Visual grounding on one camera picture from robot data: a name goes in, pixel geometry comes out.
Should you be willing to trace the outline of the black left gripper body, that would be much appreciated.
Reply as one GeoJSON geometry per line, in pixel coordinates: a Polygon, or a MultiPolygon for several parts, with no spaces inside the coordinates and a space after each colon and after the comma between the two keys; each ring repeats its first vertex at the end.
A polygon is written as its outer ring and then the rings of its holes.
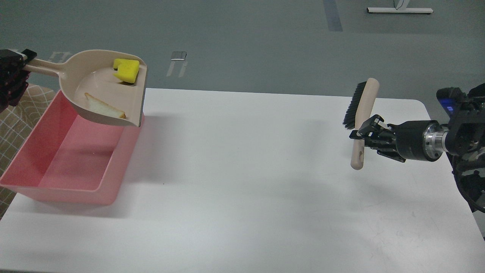
{"type": "Polygon", "coordinates": [[[23,70],[27,57],[8,50],[0,50],[0,112],[19,104],[26,88],[29,72],[23,70]]]}

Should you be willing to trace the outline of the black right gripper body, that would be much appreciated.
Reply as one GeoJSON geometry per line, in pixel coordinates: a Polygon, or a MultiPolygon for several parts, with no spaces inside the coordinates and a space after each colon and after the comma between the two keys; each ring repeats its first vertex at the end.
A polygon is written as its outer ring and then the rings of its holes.
{"type": "Polygon", "coordinates": [[[406,160],[435,162],[444,152],[447,129],[437,121],[407,121],[394,127],[396,150],[406,160]]]}

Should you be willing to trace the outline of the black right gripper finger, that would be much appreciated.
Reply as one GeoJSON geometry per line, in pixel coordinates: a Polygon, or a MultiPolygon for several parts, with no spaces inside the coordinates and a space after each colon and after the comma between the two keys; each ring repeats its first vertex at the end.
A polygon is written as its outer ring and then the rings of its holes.
{"type": "Polygon", "coordinates": [[[373,115],[365,120],[358,130],[354,131],[356,138],[395,138],[395,132],[390,124],[386,124],[380,115],[373,115]]]}
{"type": "Polygon", "coordinates": [[[405,163],[406,161],[398,153],[396,137],[393,133],[379,131],[359,135],[358,131],[352,131],[349,138],[354,141],[351,163],[363,163],[365,147],[375,150],[382,157],[401,163],[405,163]]]}

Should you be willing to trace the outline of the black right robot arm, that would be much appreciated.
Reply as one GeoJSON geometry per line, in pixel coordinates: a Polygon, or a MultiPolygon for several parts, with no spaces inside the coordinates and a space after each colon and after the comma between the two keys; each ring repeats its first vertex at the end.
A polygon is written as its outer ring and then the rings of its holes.
{"type": "Polygon", "coordinates": [[[460,88],[442,88],[436,98],[449,117],[385,123],[371,115],[379,83],[373,78],[359,83],[345,113],[343,125],[354,141],[350,165],[360,170],[364,149],[404,163],[407,160],[435,162],[445,154],[452,166],[456,186],[471,210],[484,212],[484,84],[468,93],[460,88]]]}

